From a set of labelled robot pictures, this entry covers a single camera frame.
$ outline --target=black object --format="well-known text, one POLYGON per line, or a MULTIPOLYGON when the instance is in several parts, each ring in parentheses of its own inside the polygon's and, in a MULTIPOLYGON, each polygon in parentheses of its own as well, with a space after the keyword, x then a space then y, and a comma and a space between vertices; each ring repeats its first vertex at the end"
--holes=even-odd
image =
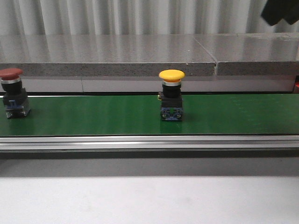
POLYGON ((17 95, 21 93, 22 90, 22 81, 21 79, 16 83, 5 84, 3 81, 1 82, 2 88, 9 95, 17 95))
POLYGON ((162 100, 161 107, 183 107, 182 95, 179 95, 176 98, 169 98, 166 97, 163 93, 160 93, 159 96, 162 100))
POLYGON ((271 26, 282 19, 292 25, 299 20, 299 0, 268 0, 261 16, 271 26))
POLYGON ((169 98, 177 98, 181 94, 181 84, 177 86, 167 86, 167 85, 162 85, 163 87, 163 94, 166 97, 169 98))

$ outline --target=yellow mushroom button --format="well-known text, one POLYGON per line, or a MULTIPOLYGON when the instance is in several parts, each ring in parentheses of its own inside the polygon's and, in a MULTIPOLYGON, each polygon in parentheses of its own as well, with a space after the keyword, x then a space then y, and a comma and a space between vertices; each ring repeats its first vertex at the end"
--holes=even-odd
POLYGON ((180 70, 169 69, 169 70, 161 71, 159 77, 164 79, 164 81, 166 82, 175 83, 175 82, 179 82, 181 78, 184 78, 185 73, 180 70))

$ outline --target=granite slab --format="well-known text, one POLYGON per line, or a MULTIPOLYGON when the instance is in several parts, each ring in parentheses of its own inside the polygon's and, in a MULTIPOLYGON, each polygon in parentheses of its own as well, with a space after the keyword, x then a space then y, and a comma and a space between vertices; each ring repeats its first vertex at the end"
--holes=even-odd
POLYGON ((299 74, 299 33, 194 35, 218 76, 299 74))
POLYGON ((192 35, 0 36, 0 69, 29 77, 155 77, 164 69, 212 76, 214 65, 192 35))

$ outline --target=red mushroom button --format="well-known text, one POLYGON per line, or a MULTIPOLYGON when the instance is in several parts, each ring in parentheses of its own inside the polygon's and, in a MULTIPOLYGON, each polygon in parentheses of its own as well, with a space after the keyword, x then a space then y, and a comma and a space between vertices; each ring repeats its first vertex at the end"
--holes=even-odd
POLYGON ((0 70, 0 77, 2 80, 15 80, 19 78, 19 75, 23 73, 23 70, 10 68, 0 70))

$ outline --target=gray surface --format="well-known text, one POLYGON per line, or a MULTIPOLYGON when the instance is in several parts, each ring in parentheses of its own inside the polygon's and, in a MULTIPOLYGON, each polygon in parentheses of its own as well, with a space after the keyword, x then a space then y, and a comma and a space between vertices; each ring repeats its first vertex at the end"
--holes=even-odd
POLYGON ((195 35, 217 75, 298 75, 299 34, 195 35))
POLYGON ((299 158, 0 160, 0 177, 299 176, 299 158))
POLYGON ((298 164, 298 158, 2 160, 0 219, 297 224, 298 164))
POLYGON ((0 36, 0 69, 24 76, 156 77, 164 69, 211 76, 214 61, 192 35, 0 36))
POLYGON ((186 73, 183 91, 292 91, 298 43, 298 33, 7 35, 0 69, 23 69, 32 92, 160 91, 164 69, 186 73))

